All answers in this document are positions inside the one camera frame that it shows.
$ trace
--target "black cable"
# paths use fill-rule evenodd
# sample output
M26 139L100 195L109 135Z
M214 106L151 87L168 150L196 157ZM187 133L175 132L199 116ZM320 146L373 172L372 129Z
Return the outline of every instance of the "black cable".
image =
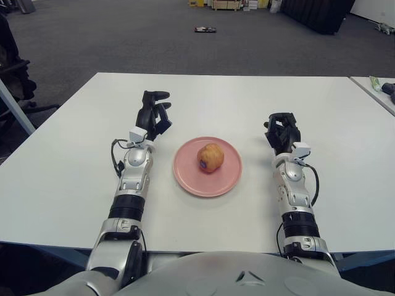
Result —
M135 142L134 144L140 144L140 143L144 142L146 138L147 138L147 134L145 134L143 140L141 140L140 142ZM118 178L121 178L122 169L120 169L119 164L117 164L117 161L115 160L115 156L114 156L114 146L115 146L116 144L118 144L119 147L121 147L122 149L126 149L126 150L132 149L132 148L136 147L135 145L133 145L133 146L131 146L131 147L125 147L125 146L122 146L122 145L120 144L120 142L128 142L128 140L125 140L125 139L115 139L115 140L113 140L112 143L111 143L111 160L112 160L112 164L113 164L113 166L114 166L115 173L117 174Z
M281 227L283 227L283 223L281 222L280 227L277 229L276 233L276 241L277 241L277 247L278 247L278 252L280 253L280 256L283 256L283 253L281 252L280 245L278 243L278 233L280 232Z
M311 201L311 206L313 206L315 204L315 202L317 201L318 193L320 192L320 180L318 178L318 173L314 167L312 167L311 165L308 165L308 164L305 164L304 167L310 168L313 171L314 176L315 176L315 194L314 194L314 197Z
M144 254L145 254L145 257L146 257L146 264L148 264L147 245L146 245L146 239L144 237L143 230L141 230L141 237L143 238L143 243L144 243Z

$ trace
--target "table leg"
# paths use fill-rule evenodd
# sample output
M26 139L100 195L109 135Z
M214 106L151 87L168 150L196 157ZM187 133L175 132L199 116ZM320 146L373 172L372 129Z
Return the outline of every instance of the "table leg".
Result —
M25 113L19 107L18 103L15 101L14 97L12 97L11 93L8 91L7 87L0 79L0 97L7 105L8 109L12 112L15 118L18 120L20 125L24 128L24 130L29 134L33 134L36 130L30 120L27 118Z

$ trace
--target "cardboard box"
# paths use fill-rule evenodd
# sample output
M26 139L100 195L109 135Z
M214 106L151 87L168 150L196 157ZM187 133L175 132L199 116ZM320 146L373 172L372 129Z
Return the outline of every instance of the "cardboard box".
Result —
M258 0L258 8L267 8L269 0Z
M228 1L228 9L238 10L240 8L240 1Z
M214 0L212 2L212 8L215 10L227 9L228 8L228 1Z

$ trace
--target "gray carpet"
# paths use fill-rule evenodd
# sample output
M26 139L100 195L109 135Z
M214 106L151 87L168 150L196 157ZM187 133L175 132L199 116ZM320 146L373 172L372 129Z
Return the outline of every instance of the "gray carpet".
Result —
M187 0L38 0L10 27L39 105L65 102L96 72L203 75L395 76L394 36L354 15L335 36L267 10L213 11ZM212 25L217 34L197 34ZM51 112L31 115L40 125ZM3 137L25 138L18 124Z

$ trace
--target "floor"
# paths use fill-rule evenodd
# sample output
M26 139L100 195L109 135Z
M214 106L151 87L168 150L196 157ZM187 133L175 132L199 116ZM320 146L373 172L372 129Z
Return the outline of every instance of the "floor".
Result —
M39 105L63 104L96 72L395 77L395 35L381 34L354 15L347 16L339 33L325 36L283 14L192 8L186 0L34 4L35 13L14 12L8 20L21 58L31 61L29 74L38 85ZM218 32L193 32L202 25L217 27ZM51 114L30 118L39 126ZM1 139L5 144L0 146L0 163L26 138L14 124ZM0 265L1 295L44 290L78 271L24 246L0 245ZM21 266L30 266L22 275L24 285L12 279ZM394 266L390 261L342 276L394 292ZM42 270L47 281L33 276ZM12 285L12 291L1 288Z

